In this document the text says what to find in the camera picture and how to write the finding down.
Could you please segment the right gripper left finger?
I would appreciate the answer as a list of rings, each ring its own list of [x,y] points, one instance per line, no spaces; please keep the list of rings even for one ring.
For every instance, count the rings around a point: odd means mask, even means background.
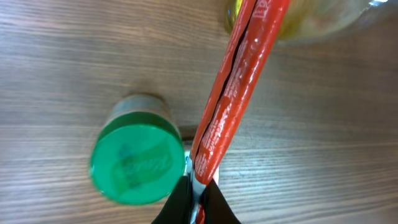
[[[190,224],[192,197],[192,183],[182,176],[152,224]]]

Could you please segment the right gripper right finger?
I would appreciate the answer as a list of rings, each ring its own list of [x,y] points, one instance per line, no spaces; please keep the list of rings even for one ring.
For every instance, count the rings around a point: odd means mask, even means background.
[[[201,197],[201,204],[205,213],[204,224],[241,224],[213,179]]]

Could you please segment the green white can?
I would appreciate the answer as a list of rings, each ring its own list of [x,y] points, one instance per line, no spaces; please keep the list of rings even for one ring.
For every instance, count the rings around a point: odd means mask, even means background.
[[[147,205],[173,191],[185,165],[182,137],[166,102],[141,93],[112,108],[93,147],[89,174],[108,199]]]

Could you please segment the red snack stick packet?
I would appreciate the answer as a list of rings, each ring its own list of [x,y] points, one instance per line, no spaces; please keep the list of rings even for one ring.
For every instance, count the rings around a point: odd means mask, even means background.
[[[190,223],[204,220],[200,197],[212,180],[248,106],[289,0],[245,0],[234,23],[190,151]]]

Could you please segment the yellow oil bottle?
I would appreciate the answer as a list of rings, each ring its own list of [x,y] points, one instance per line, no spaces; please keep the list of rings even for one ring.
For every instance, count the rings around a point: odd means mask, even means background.
[[[352,34],[397,12],[394,0],[292,0],[280,26],[281,44]]]

